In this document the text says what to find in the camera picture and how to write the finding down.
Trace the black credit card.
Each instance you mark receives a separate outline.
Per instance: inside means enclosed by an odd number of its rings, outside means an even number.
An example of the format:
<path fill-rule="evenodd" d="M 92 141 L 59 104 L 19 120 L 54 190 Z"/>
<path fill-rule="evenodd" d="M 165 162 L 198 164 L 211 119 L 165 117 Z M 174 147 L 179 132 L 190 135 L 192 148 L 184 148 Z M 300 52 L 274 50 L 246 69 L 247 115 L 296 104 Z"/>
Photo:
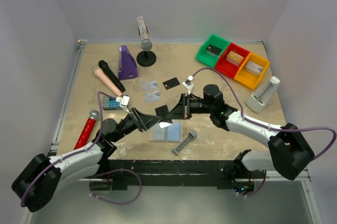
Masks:
<path fill-rule="evenodd" d="M 163 85 L 164 85 L 164 87 L 165 87 L 166 90 L 169 90 L 169 89 L 172 89 L 172 88 L 174 88 L 176 86 L 179 86 L 180 82 L 179 82 L 179 80 L 176 77 L 174 77 L 172 79 L 164 81 Z"/>
<path fill-rule="evenodd" d="M 162 120 L 159 123 L 159 127 L 161 129 L 166 128 L 173 124 L 173 121 L 171 119 L 166 118 L 166 116 L 169 113 L 167 105 L 163 105 L 158 108 L 155 108 L 155 112 L 157 116 L 160 116 L 162 118 Z"/>

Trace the white gold credit card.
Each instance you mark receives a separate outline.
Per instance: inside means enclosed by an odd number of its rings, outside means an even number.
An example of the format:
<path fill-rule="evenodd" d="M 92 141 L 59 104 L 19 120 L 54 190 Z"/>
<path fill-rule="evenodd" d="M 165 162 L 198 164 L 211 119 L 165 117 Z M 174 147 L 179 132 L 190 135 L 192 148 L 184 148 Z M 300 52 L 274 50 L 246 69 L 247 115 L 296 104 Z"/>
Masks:
<path fill-rule="evenodd" d="M 153 91 L 153 92 L 145 93 L 143 96 L 144 96 L 145 102 L 154 102 L 154 101 L 157 101 L 161 98 L 161 95 L 160 95 L 159 91 Z"/>

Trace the silver credit card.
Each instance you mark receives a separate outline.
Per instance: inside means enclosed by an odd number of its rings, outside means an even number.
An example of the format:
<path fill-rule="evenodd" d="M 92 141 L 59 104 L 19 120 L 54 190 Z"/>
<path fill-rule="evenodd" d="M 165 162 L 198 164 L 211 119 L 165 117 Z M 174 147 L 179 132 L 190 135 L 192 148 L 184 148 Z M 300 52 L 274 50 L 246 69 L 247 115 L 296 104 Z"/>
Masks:
<path fill-rule="evenodd" d="M 142 91 L 157 90 L 156 81 L 148 81 L 142 83 Z"/>

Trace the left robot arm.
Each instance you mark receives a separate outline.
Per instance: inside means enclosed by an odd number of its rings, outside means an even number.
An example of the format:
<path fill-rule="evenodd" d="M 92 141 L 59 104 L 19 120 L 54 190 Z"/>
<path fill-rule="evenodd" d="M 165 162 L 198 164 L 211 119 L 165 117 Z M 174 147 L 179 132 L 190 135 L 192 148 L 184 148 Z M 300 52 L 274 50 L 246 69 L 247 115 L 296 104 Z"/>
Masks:
<path fill-rule="evenodd" d="M 93 141 L 71 152 L 47 157 L 36 155 L 12 183 L 11 189 L 20 198 L 21 207 L 36 212 L 46 206 L 63 187 L 82 178 L 95 176 L 100 166 L 116 150 L 115 142 L 131 132 L 144 132 L 161 122 L 132 108 L 120 122 L 105 119 Z"/>

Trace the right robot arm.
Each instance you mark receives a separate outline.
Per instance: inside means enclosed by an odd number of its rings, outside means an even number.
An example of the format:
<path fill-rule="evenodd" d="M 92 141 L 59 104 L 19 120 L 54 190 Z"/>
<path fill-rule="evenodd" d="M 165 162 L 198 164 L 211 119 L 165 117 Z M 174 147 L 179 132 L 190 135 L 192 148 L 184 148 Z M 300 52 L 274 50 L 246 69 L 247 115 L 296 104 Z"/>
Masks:
<path fill-rule="evenodd" d="M 266 151 L 245 150 L 239 154 L 235 160 L 244 170 L 276 171 L 294 180 L 314 159 L 313 150 L 295 125 L 272 125 L 246 116 L 225 103 L 217 85 L 206 85 L 202 98 L 182 94 L 165 118 L 188 120 L 193 114 L 208 114 L 217 128 L 239 133 L 267 148 Z"/>

